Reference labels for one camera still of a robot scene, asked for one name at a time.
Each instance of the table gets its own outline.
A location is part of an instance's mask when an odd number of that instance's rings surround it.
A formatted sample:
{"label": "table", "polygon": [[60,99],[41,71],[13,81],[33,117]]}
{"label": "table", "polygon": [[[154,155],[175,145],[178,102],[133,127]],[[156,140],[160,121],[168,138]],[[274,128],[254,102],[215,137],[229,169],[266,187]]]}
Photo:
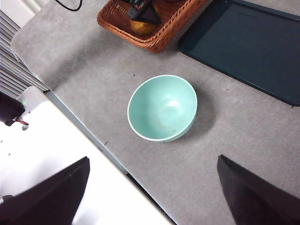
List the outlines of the table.
{"label": "table", "polygon": [[29,127],[0,123],[0,196],[16,196],[87,156],[90,175],[73,225],[171,224],[38,88],[19,101]]}
{"label": "table", "polygon": [[[251,2],[300,12],[297,0]],[[234,223],[218,179],[220,154],[300,197],[300,108],[181,54],[177,42],[192,20],[154,54],[97,25],[105,3],[86,0],[73,13],[49,2],[12,48],[177,224]],[[185,78],[198,97],[194,125],[168,143],[138,137],[126,115],[134,90],[160,74]]]}

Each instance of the orange object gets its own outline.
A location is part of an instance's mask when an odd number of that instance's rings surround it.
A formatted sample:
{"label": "orange object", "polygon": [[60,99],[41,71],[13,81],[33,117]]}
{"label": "orange object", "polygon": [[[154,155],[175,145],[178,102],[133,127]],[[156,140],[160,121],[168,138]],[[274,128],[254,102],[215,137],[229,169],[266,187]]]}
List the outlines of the orange object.
{"label": "orange object", "polygon": [[[155,8],[155,11],[157,12],[157,14],[160,16],[160,13],[161,13],[160,9],[157,6],[154,6],[154,8]],[[158,24],[139,22],[139,21],[134,21],[134,20],[130,21],[131,29],[139,35],[148,35],[148,34],[152,33],[156,29],[157,26],[158,26]]]}
{"label": "orange object", "polygon": [[98,13],[97,22],[124,40],[158,53],[205,2],[206,0],[181,0],[168,3],[154,0],[153,3],[161,10],[162,22],[151,34],[145,36],[131,30],[130,18],[127,16],[130,5],[121,0],[110,0]]}

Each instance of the mint green bowl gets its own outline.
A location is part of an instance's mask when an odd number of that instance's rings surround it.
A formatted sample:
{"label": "mint green bowl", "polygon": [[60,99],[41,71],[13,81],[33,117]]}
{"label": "mint green bowl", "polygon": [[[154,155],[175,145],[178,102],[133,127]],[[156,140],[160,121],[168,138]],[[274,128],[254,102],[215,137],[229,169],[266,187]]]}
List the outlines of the mint green bowl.
{"label": "mint green bowl", "polygon": [[154,142],[170,142],[192,126],[197,110],[195,90],[185,79],[160,75],[142,83],[128,103],[133,131]]}

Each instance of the wicker basket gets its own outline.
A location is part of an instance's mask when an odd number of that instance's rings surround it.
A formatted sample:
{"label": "wicker basket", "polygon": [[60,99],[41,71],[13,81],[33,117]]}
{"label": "wicker basket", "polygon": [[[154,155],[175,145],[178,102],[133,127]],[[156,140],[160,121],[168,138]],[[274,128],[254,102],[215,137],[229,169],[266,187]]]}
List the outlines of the wicker basket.
{"label": "wicker basket", "polygon": [[206,0],[181,0],[168,3],[164,0],[154,0],[153,3],[161,9],[162,22],[149,35],[141,36],[130,28],[130,18],[127,11],[130,5],[121,0],[110,0],[98,13],[97,22],[103,28],[118,35],[124,40],[151,52],[161,52],[178,30],[205,3]]}

